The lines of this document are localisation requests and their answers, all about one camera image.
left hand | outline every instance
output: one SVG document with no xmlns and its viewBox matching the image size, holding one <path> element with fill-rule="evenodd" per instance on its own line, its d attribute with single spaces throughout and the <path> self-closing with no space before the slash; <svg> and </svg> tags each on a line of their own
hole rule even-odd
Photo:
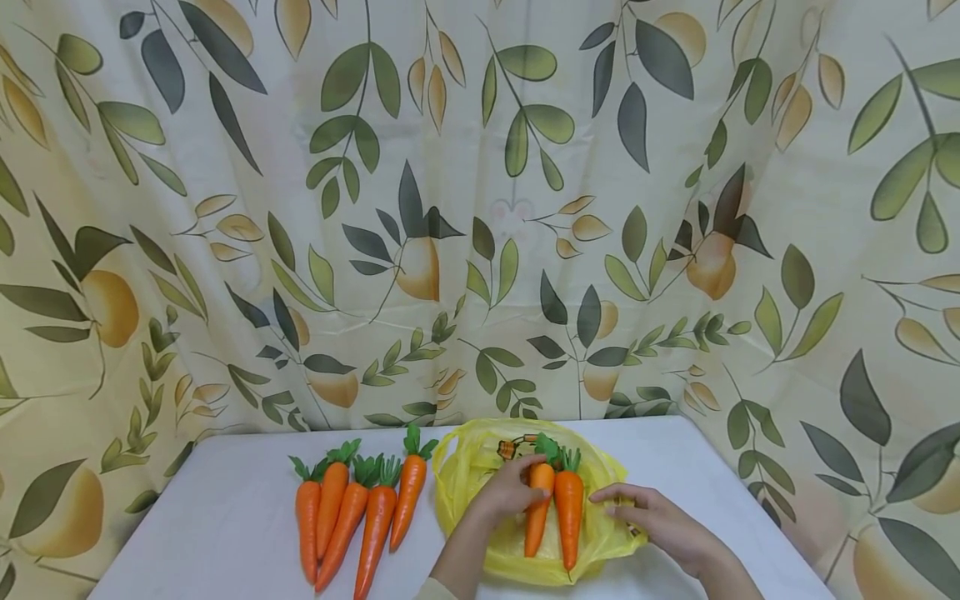
<svg viewBox="0 0 960 600">
<path fill-rule="evenodd" d="M 528 468 L 545 461 L 544 454 L 531 454 L 504 463 L 470 501 L 468 514 L 489 518 L 496 524 L 549 497 L 549 492 L 531 488 L 522 479 Z"/>
</svg>

patterned curtain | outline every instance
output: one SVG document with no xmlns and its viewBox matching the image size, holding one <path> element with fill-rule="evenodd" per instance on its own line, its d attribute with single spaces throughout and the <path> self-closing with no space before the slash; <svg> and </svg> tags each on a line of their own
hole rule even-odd
<svg viewBox="0 0 960 600">
<path fill-rule="evenodd" d="M 0 600 L 211 435 L 664 414 L 960 598 L 953 4 L 0 0 Z"/>
</svg>

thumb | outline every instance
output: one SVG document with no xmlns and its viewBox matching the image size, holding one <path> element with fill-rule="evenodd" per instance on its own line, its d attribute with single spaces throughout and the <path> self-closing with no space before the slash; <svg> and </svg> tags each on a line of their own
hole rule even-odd
<svg viewBox="0 0 960 600">
<path fill-rule="evenodd" d="M 643 529 L 650 529 L 650 511 L 645 509 L 635 506 L 608 506 L 607 514 L 613 518 L 633 523 Z"/>
</svg>

carrot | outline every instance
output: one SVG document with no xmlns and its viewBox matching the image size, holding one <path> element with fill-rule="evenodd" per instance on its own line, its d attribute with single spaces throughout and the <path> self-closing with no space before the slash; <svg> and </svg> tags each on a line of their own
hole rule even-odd
<svg viewBox="0 0 960 600">
<path fill-rule="evenodd" d="M 577 474 L 577 468 L 580 467 L 580 448 L 577 448 L 576 454 L 563 448 L 561 458 L 563 465 L 554 481 L 553 496 L 557 502 L 564 568 L 569 571 L 577 563 L 580 524 L 584 517 L 584 481 Z"/>
<path fill-rule="evenodd" d="M 410 529 L 414 520 L 414 511 L 423 484 L 426 482 L 426 462 L 430 460 L 430 453 L 437 446 L 437 440 L 430 440 L 420 447 L 420 428 L 414 423 L 407 424 L 407 437 L 403 440 L 403 447 L 407 449 L 407 458 L 403 461 L 400 471 L 400 492 L 394 512 L 394 528 L 390 532 L 390 551 L 396 552 L 403 542 L 403 538 Z"/>
<path fill-rule="evenodd" d="M 363 530 L 363 545 L 360 546 L 360 564 L 357 566 L 357 581 L 353 587 L 353 600 L 366 600 L 373 585 L 376 566 L 383 555 L 383 545 L 390 532 L 394 517 L 396 492 L 394 486 L 400 476 L 400 461 L 396 456 L 380 462 L 380 483 L 370 490 L 367 501 L 367 523 Z"/>
<path fill-rule="evenodd" d="M 303 480 L 297 488 L 297 525 L 300 529 L 300 566 L 311 584 L 317 578 L 317 507 L 320 505 L 320 480 L 326 470 L 326 459 L 320 461 L 313 470 L 309 470 L 296 456 L 289 457 L 294 471 Z"/>
<path fill-rule="evenodd" d="M 534 465 L 530 469 L 530 487 L 547 490 L 548 495 L 541 500 L 530 505 L 527 509 L 527 532 L 523 543 L 523 556 L 531 558 L 537 556 L 540 549 L 540 542 L 543 540 L 543 529 L 546 527 L 546 514 L 550 509 L 550 495 L 553 493 L 554 470 L 553 463 L 556 461 L 559 447 L 557 443 L 540 433 L 534 448 L 538 454 L 546 454 L 546 462 Z"/>
<path fill-rule="evenodd" d="M 330 535 L 337 523 L 340 514 L 340 505 L 344 499 L 344 491 L 350 481 L 350 460 L 360 447 L 360 440 L 344 442 L 339 449 L 326 453 L 329 466 L 324 475 L 324 495 L 320 499 L 320 508 L 317 513 L 317 560 L 322 561 L 326 547 L 330 544 Z"/>
<path fill-rule="evenodd" d="M 370 488 L 379 481 L 380 466 L 383 464 L 383 455 L 377 458 L 353 458 L 353 478 L 355 481 L 347 485 L 344 491 L 344 501 L 340 505 L 340 514 L 337 515 L 337 524 L 330 536 L 330 545 L 326 548 L 324 561 L 320 564 L 317 573 L 317 583 L 313 587 L 316 592 L 323 591 L 333 577 L 340 570 L 344 562 L 347 548 L 353 539 L 360 519 L 367 510 L 367 498 Z"/>
</svg>

hand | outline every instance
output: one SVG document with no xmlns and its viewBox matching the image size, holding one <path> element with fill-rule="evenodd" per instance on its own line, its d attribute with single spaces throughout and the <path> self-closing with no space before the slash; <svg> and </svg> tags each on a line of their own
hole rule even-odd
<svg viewBox="0 0 960 600">
<path fill-rule="evenodd" d="M 633 506 L 608 507 L 614 518 L 642 527 L 656 547 L 677 562 L 684 572 L 697 579 L 729 559 L 737 561 L 730 548 L 692 516 L 650 488 L 616 483 L 593 493 L 590 502 L 622 498 Z"/>
<path fill-rule="evenodd" d="M 546 490 L 530 488 L 523 480 L 528 468 L 545 461 L 543 454 L 507 461 L 473 497 L 467 512 L 489 518 L 495 525 L 507 516 L 522 513 L 534 502 L 550 497 Z"/>
</svg>

